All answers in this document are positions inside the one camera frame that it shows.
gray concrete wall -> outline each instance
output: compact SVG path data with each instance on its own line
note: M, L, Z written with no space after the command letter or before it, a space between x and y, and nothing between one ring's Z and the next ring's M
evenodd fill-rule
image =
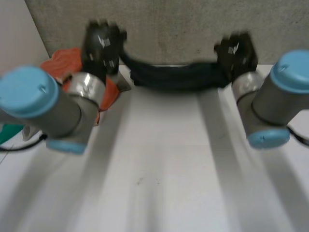
M49 54L79 46L91 18L128 31L126 48L151 63L215 58L224 34L248 29L260 63L309 49L309 0L26 0Z

silver metal joint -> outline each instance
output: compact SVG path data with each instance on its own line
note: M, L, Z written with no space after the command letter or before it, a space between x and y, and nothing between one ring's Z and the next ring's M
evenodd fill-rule
M261 88L264 79L257 72L247 72L239 76L232 83L234 97L238 100L241 96L257 91Z
M69 94L79 95L101 105L105 85L96 76L85 72L78 72L73 75L68 90Z

white wall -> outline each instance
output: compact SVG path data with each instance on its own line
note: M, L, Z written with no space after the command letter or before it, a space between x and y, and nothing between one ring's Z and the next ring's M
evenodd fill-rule
M0 0L0 75L18 65L39 65L48 58L25 1Z

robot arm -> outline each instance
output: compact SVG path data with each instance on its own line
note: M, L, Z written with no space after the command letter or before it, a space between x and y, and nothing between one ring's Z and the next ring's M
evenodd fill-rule
M91 22L82 46L82 70L67 93L43 70L23 66L0 80L0 122L27 124L48 136L46 146L82 154L105 91L107 73L117 73L125 32Z
M247 33L223 39L215 51L232 82L249 144L262 149L288 142L287 124L309 107L309 51L282 56L265 81L255 71L257 58Z

green object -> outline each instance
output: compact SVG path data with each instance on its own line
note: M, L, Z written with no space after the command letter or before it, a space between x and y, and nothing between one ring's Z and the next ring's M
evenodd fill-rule
M2 130L0 130L0 144L3 144L9 139L13 138L23 129L23 127L23 125L4 124Z

